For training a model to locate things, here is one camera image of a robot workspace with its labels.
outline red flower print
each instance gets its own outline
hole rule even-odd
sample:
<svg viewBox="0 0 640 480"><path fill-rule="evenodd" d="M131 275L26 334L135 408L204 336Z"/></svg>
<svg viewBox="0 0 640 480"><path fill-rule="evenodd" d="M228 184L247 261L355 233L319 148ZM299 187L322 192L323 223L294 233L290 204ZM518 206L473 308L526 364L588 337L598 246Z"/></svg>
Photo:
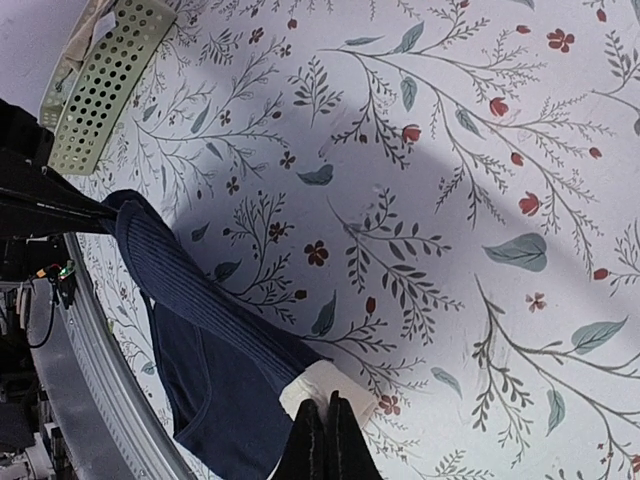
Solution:
<svg viewBox="0 0 640 480"><path fill-rule="evenodd" d="M238 190L240 190L240 185L238 185L238 177L231 177L231 180L227 182L227 189L229 190L229 195L233 195Z"/></svg>
<svg viewBox="0 0 640 480"><path fill-rule="evenodd" d="M229 123L231 123L231 110L227 110L220 114L220 125L223 127Z"/></svg>
<svg viewBox="0 0 640 480"><path fill-rule="evenodd" d="M519 167L523 166L524 163L522 161L522 155L520 155L519 153L513 152L511 154L511 163L513 163L514 165L518 165Z"/></svg>
<svg viewBox="0 0 640 480"><path fill-rule="evenodd" d="M273 243L278 243L280 237L287 236L287 224L281 225L280 222L272 223L269 226L269 236L273 240Z"/></svg>
<svg viewBox="0 0 640 480"><path fill-rule="evenodd" d="M251 32L251 37L249 38L249 45L251 45L252 43L258 43L263 35L264 35L264 29L262 27L256 28L253 32Z"/></svg>
<svg viewBox="0 0 640 480"><path fill-rule="evenodd" d="M545 302L544 300L542 300L544 298L544 293L536 293L533 298L531 298L531 295L527 295L525 297L525 301L527 303L530 303L531 305L529 305L529 311L531 313L535 312L536 309L538 310L543 310L544 307L547 306L547 302Z"/></svg>
<svg viewBox="0 0 640 480"><path fill-rule="evenodd" d="M522 210L523 215L529 215L533 217L536 213L538 213L538 209L540 208L540 200L538 197L531 192L525 192L527 194L527 198L522 198L518 205L520 206L520 210Z"/></svg>
<svg viewBox="0 0 640 480"><path fill-rule="evenodd" d="M280 58L288 57L291 55L291 44L286 47L280 47Z"/></svg>
<svg viewBox="0 0 640 480"><path fill-rule="evenodd" d="M599 268L598 270L593 272L594 280L604 280L608 276L609 276L609 270L607 270L606 268Z"/></svg>
<svg viewBox="0 0 640 480"><path fill-rule="evenodd" d="M412 123L411 125L407 125L402 129L402 141L404 141L404 143L415 143L420 140L421 133L422 130L420 130L420 127L418 125L414 123Z"/></svg>
<svg viewBox="0 0 640 480"><path fill-rule="evenodd" d="M380 397L380 402L378 406L384 410L385 415L400 415L400 407L398 406L398 397L395 395L393 397L389 397L388 395L383 395Z"/></svg>
<svg viewBox="0 0 640 480"><path fill-rule="evenodd" d="M304 253L309 255L309 265L317 265L319 267L324 265L324 261L329 258L329 251L324 248L324 242L318 240L315 245L310 243L304 247Z"/></svg>
<svg viewBox="0 0 640 480"><path fill-rule="evenodd" d="M559 28L556 28L555 32L548 33L547 39L549 40L549 46L551 48L554 50L560 49L562 53L569 52L569 45L576 41L576 37L574 37L572 33L565 35Z"/></svg>
<svg viewBox="0 0 640 480"><path fill-rule="evenodd" d="M591 155L595 159L598 159L602 157L602 152L600 152L600 150L598 150L596 147L591 147L589 149L589 155Z"/></svg>
<svg viewBox="0 0 640 480"><path fill-rule="evenodd" d="M284 167L285 170L291 169L291 164L295 163L296 157L291 155L291 152L287 150L284 152L284 158L280 159L280 166Z"/></svg>
<svg viewBox="0 0 640 480"><path fill-rule="evenodd" d="M496 117L504 117L509 111L509 105L503 103L504 97L496 97L489 102L489 110Z"/></svg>
<svg viewBox="0 0 640 480"><path fill-rule="evenodd" d="M369 315L376 311L376 299L373 297L367 298L367 303L365 304L365 310Z"/></svg>

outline cloth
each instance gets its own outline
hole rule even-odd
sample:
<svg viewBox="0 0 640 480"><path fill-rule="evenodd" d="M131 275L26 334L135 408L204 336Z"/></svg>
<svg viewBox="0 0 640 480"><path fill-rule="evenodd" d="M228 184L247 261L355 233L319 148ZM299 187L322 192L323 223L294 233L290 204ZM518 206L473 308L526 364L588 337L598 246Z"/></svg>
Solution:
<svg viewBox="0 0 640 480"><path fill-rule="evenodd" d="M256 364L160 303L147 302L174 438L225 480L264 480L292 421Z"/></svg>
<svg viewBox="0 0 640 480"><path fill-rule="evenodd" d="M76 72L79 72L82 68L82 63L87 54L87 49L91 44L93 29L96 23L104 14L106 7L111 3L113 3L112 0L96 0L94 12L82 23L78 31L71 37L69 43L67 43L67 46L64 48L62 58L64 58Z"/></svg>
<svg viewBox="0 0 640 480"><path fill-rule="evenodd" d="M173 2L81 189L140 189L242 301L287 259L283 328L375 392L383 476L640 480L640 2L217 3ZM98 295L152 355L109 240Z"/></svg>
<svg viewBox="0 0 640 480"><path fill-rule="evenodd" d="M375 399L306 344L217 291L141 195L119 191L104 203L118 216L103 225L147 306L156 301L154 354L176 440L214 473L266 478L291 425L284 412L295 415L306 398L328 404L332 385L345 387L366 423ZM289 402L284 411L278 397Z"/></svg>

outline black object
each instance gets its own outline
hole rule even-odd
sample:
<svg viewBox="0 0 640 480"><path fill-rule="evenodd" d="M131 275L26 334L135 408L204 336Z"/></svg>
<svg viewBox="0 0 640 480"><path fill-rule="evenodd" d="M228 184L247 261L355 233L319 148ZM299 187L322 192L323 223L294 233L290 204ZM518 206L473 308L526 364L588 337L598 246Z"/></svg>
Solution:
<svg viewBox="0 0 640 480"><path fill-rule="evenodd" d="M60 298L58 297L58 284L55 280L51 281L51 311L49 313L49 326L47 327L47 333L45 333L44 338L40 340L38 343L30 343L29 348L32 350L44 347L49 338L51 337L51 332L53 331L53 321L56 316L56 307L60 304Z"/></svg>
<svg viewBox="0 0 640 480"><path fill-rule="evenodd" d="M6 149L44 167L49 161L54 136L20 107L0 99L0 150Z"/></svg>
<svg viewBox="0 0 640 480"><path fill-rule="evenodd" d="M69 260L64 239L0 239L0 280L25 282L47 265L64 265Z"/></svg>
<svg viewBox="0 0 640 480"><path fill-rule="evenodd" d="M273 480L382 480L349 401L331 395L323 426L313 400L300 404Z"/></svg>
<svg viewBox="0 0 640 480"><path fill-rule="evenodd" d="M0 238L106 233L100 220L115 218L45 166L52 145L33 116L0 100Z"/></svg>
<svg viewBox="0 0 640 480"><path fill-rule="evenodd" d="M0 452L14 453L34 443L24 407L0 403Z"/></svg>

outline light green basket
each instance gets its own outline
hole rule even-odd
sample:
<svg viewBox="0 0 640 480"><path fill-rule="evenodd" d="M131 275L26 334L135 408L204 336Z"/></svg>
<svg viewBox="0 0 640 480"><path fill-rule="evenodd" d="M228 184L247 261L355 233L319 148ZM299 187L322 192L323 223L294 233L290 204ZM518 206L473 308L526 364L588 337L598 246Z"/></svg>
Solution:
<svg viewBox="0 0 640 480"><path fill-rule="evenodd" d="M119 0L113 11L116 27L87 55L58 118L44 100L42 115L49 124L57 121L49 166L61 174L93 173L127 99L176 19L158 0Z"/></svg>

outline floral patterned surface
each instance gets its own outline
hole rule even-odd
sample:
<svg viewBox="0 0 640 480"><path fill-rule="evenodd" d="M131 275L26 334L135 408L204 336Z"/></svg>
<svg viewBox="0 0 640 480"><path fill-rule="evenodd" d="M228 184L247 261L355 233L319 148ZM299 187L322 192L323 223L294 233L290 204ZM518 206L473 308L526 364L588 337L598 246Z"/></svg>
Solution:
<svg viewBox="0 0 640 480"><path fill-rule="evenodd" d="M640 478L640 2L172 4L81 188L142 192L377 395L386 478ZM136 288L83 249L170 433Z"/></svg>

